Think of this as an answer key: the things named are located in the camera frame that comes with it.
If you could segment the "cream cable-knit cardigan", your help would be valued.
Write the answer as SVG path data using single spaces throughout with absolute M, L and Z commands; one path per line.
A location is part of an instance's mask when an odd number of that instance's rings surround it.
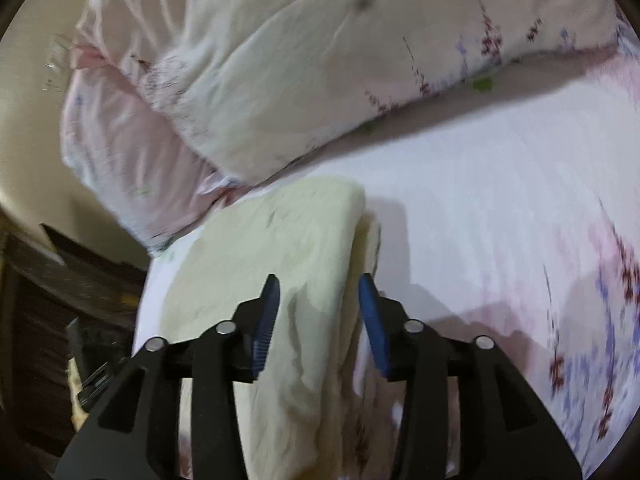
M 305 178 L 216 212 L 186 255 L 160 318 L 172 342 L 230 318 L 269 275 L 280 283 L 265 369 L 234 389 L 250 478 L 341 477 L 357 281 L 379 244 L 358 183 Z

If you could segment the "wooden shelf unit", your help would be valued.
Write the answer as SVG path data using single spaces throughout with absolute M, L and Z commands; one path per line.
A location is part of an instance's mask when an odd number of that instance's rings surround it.
M 66 328 L 77 321 L 131 344 L 146 273 L 44 232 L 51 248 L 1 220 L 1 430 L 57 460 L 75 433 Z

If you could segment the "lavender print bed sheet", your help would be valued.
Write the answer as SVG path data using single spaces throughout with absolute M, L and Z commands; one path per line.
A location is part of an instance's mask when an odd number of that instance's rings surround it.
M 360 182 L 376 281 L 443 335 L 487 334 L 585 476 L 639 409 L 639 39 L 515 63 L 288 174 Z

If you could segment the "pink floral pillow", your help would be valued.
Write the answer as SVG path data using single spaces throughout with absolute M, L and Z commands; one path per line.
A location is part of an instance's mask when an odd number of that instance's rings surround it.
M 190 150 L 94 47 L 70 55 L 60 125 L 64 164 L 151 255 L 241 192 Z

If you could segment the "white floral duvet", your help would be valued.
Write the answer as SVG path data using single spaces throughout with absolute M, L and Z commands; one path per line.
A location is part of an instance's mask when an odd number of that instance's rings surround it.
M 77 29 L 224 176 L 541 52 L 612 44 L 614 0 L 87 0 Z

